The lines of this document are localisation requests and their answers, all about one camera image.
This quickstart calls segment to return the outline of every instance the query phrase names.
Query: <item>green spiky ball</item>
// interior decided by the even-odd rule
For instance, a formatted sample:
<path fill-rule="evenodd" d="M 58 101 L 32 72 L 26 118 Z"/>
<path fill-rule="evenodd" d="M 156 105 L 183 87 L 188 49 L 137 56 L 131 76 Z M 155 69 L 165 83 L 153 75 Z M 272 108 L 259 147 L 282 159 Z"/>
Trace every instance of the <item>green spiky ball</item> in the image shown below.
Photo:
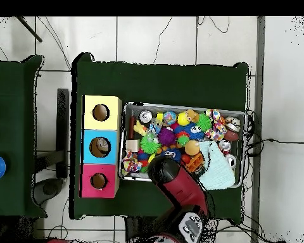
<path fill-rule="evenodd" d="M 189 141 L 189 138 L 188 136 L 186 135 L 182 135 L 178 138 L 178 144 L 182 145 L 182 146 L 185 146 Z"/>
<path fill-rule="evenodd" d="M 196 124 L 201 127 L 202 132 L 206 132 L 212 126 L 209 116 L 206 116 L 204 113 L 199 114 L 199 120 Z"/>
<path fill-rule="evenodd" d="M 146 154 L 155 154 L 160 147 L 161 144 L 149 141 L 146 136 L 141 140 L 141 148 Z"/>

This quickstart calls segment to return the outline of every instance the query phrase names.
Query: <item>round hole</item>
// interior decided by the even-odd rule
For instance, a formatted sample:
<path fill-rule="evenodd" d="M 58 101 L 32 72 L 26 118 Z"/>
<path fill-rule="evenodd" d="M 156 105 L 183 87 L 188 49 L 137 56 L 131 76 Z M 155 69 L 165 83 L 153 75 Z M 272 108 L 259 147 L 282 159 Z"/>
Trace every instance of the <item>round hole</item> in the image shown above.
<path fill-rule="evenodd" d="M 110 141 L 103 137 L 94 138 L 89 146 L 90 153 L 97 158 L 106 157 L 110 149 Z"/>
<path fill-rule="evenodd" d="M 102 189 L 107 185 L 107 178 L 102 173 L 96 173 L 91 177 L 90 182 L 94 188 Z"/>
<path fill-rule="evenodd" d="M 92 110 L 92 116 L 97 121 L 105 121 L 109 118 L 109 109 L 104 104 L 97 104 Z"/>

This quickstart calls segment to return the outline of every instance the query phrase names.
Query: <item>metal tray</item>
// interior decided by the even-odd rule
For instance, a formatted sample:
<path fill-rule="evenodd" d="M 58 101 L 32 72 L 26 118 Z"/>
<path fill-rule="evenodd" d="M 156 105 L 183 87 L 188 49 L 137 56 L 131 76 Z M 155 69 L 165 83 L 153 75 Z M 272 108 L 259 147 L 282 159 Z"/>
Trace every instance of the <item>metal tray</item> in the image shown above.
<path fill-rule="evenodd" d="M 194 107 L 185 107 L 185 106 L 169 106 L 162 104 L 149 104 L 149 103 L 133 103 L 129 102 L 124 105 L 123 115 L 122 115 L 122 135 L 120 139 L 120 158 L 119 158 L 119 166 L 118 166 L 118 175 L 120 178 L 124 180 L 138 180 L 138 181 L 146 181 L 150 182 L 151 180 L 148 177 L 147 173 L 129 173 L 127 176 L 122 175 L 122 159 L 125 156 L 125 142 L 129 138 L 128 129 L 130 117 L 135 116 L 139 118 L 139 114 L 143 110 L 148 110 L 152 113 L 153 117 L 156 117 L 158 112 L 166 112 L 173 111 L 175 113 L 183 112 L 187 109 L 192 109 L 196 112 L 203 113 L 207 110 L 207 108 L 194 108 Z M 246 113 L 239 111 L 227 111 L 227 110 L 219 110 L 220 114 L 224 117 L 233 116 L 238 118 L 241 121 L 241 129 L 239 131 L 239 140 L 232 142 L 231 154 L 236 157 L 237 163 L 234 168 L 236 183 L 231 188 L 239 187 L 243 181 L 243 172 L 244 172 L 244 151 L 246 145 L 246 131 L 248 126 L 248 117 Z M 134 138 L 140 139 L 141 135 L 134 132 Z"/>

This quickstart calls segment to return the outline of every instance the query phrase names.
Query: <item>yellow ball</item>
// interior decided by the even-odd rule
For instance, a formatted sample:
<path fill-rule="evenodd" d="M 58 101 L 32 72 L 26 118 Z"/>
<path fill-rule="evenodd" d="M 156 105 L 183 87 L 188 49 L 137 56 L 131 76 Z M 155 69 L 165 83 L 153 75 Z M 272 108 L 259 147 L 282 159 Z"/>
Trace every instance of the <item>yellow ball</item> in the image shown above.
<path fill-rule="evenodd" d="M 187 119 L 187 115 L 185 112 L 181 112 L 179 115 L 178 115 L 178 124 L 180 126 L 187 126 L 189 124 L 189 121 Z"/>

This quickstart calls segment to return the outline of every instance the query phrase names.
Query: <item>yellow box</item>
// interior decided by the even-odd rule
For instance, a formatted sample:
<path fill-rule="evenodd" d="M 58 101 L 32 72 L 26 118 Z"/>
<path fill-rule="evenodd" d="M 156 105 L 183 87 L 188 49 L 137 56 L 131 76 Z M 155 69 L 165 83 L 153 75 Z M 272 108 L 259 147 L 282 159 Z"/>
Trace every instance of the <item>yellow box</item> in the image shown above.
<path fill-rule="evenodd" d="M 84 128 L 86 130 L 120 129 L 122 101 L 118 97 L 84 95 L 82 105 L 84 105 Z"/>

